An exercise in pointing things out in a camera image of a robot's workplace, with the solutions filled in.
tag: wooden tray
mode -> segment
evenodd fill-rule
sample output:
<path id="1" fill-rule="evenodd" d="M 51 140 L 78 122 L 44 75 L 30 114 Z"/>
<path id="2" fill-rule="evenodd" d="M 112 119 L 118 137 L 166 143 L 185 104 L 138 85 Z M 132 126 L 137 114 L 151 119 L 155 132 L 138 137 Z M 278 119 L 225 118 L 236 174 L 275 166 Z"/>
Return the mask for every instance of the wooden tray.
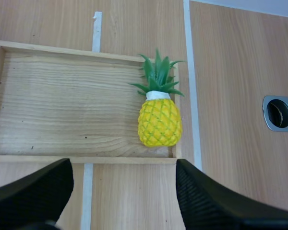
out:
<path id="1" fill-rule="evenodd" d="M 147 148 L 137 134 L 145 97 L 128 83 L 144 82 L 142 63 L 0 41 L 0 161 L 175 163 L 180 143 Z"/>

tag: toy pineapple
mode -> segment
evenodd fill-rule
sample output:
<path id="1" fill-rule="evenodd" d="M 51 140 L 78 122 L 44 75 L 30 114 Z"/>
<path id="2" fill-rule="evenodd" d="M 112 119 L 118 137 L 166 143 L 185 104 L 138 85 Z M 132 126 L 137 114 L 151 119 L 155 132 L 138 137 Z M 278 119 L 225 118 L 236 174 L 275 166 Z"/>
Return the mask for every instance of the toy pineapple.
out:
<path id="1" fill-rule="evenodd" d="M 147 97 L 138 119 L 140 140 L 148 147 L 173 146 L 181 138 L 182 124 L 179 109 L 169 94 L 183 94 L 173 89 L 179 82 L 173 82 L 174 76 L 169 76 L 169 72 L 180 61 L 170 62 L 168 57 L 161 60 L 158 50 L 154 64 L 140 55 L 145 59 L 143 70 L 148 86 L 130 84 L 140 88 L 142 91 L 138 92 Z"/>

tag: wood grain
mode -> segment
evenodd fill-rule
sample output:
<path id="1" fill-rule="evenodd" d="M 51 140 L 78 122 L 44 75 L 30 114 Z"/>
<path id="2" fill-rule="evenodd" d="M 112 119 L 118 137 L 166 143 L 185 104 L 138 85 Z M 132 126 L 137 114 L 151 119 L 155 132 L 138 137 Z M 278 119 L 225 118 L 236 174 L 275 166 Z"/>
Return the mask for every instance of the wood grain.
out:
<path id="1" fill-rule="evenodd" d="M 101 52 L 161 55 L 186 60 L 183 1 L 98 0 L 103 13 Z M 179 64 L 182 157 L 193 162 L 189 78 Z M 185 229 L 177 205 L 175 167 L 94 165 L 92 229 Z"/>
<path id="2" fill-rule="evenodd" d="M 155 57 L 156 48 L 170 60 L 187 60 L 183 1 L 96 0 L 103 13 L 100 52 Z M 182 157 L 194 162 L 187 63 L 179 64 Z"/>
<path id="3" fill-rule="evenodd" d="M 23 178 L 48 163 L 3 163 L 0 162 L 0 187 Z M 82 211 L 83 164 L 72 164 L 74 189 L 69 202 L 63 210 L 57 225 L 64 230 L 79 229 Z"/>
<path id="4" fill-rule="evenodd" d="M 139 66 L 7 52 L 0 154 L 171 157 L 172 148 L 138 138 L 145 98 L 128 83 L 144 83 Z"/>
<path id="5" fill-rule="evenodd" d="M 190 2 L 203 170 L 288 209 L 288 133 L 265 124 L 266 95 L 288 96 L 288 18 Z"/>
<path id="6" fill-rule="evenodd" d="M 169 55 L 172 60 L 187 59 L 183 2 L 177 0 L 0 0 L 0 40 L 91 51 L 92 17 L 95 11 L 103 12 L 101 52 L 130 56 L 137 56 L 138 53 L 143 52 L 152 58 L 155 55 L 155 48 L 158 47 L 162 55 Z M 180 103 L 184 126 L 181 139 L 182 157 L 193 162 L 189 79 L 186 63 L 180 65 L 180 90 L 186 95 Z M 125 174 L 136 174 L 138 166 L 128 167 Z M 114 169 L 107 165 L 100 165 L 99 168 L 101 167 L 105 167 L 105 170 L 96 170 L 97 167 L 94 167 L 94 181 L 100 175 L 99 172 L 105 176 L 113 175 Z M 141 181 L 155 180 L 155 183 L 150 184 L 149 189 L 146 190 L 151 194 L 150 199 L 142 203 L 142 209 L 146 209 L 147 212 L 154 211 L 154 203 L 158 202 L 159 196 L 154 194 L 159 193 L 159 183 L 169 183 L 169 180 L 173 180 L 175 168 L 164 166 L 166 169 L 163 170 L 162 167 L 158 166 L 154 174 L 143 174 L 140 178 Z M 120 174 L 124 170 L 125 166 L 116 166 L 115 173 Z M 161 172 L 172 176 L 170 178 L 164 176 L 163 180 L 156 176 Z M 6 174 L 2 179 L 8 179 L 11 173 Z M 136 195 L 130 188 L 135 181 L 129 181 L 128 177 L 119 177 L 118 180 L 128 185 L 126 186 L 128 189 L 125 189 L 126 193 Z M 94 186 L 94 193 L 102 195 L 103 190 L 111 185 L 112 183 L 103 187 Z M 107 191 L 104 196 L 108 197 L 115 196 L 117 192 Z M 117 200 L 120 200 L 120 197 L 124 198 L 124 193 L 120 193 Z M 169 219 L 180 218 L 175 188 L 172 186 L 171 189 L 164 190 L 161 198 L 164 198 L 168 205 L 165 212 L 171 213 Z M 81 204 L 73 206 L 78 210 Z M 100 211 L 104 215 L 110 212 L 120 213 L 120 209 L 114 204 L 101 207 Z M 145 217 L 140 215 L 138 217 L 138 220 L 143 222 Z M 67 223 L 72 223 L 73 217 L 69 216 L 66 220 Z M 115 220 L 112 222 L 112 229 L 119 229 L 121 219 Z M 164 219 L 158 221 L 150 218 L 147 221 L 152 226 L 160 224 L 161 229 L 170 228 L 170 226 L 167 228 L 168 225 Z M 181 221 L 177 223 L 180 225 L 176 229 L 184 229 Z"/>
<path id="7" fill-rule="evenodd" d="M 28 155 L 0 155 L 0 162 L 54 162 L 62 158 L 69 158 L 72 163 L 94 164 L 176 164 L 177 158 L 158 157 L 79 157 L 79 156 L 28 156 Z"/>
<path id="8" fill-rule="evenodd" d="M 93 182 L 91 229 L 185 229 L 175 165 L 94 165 Z"/>

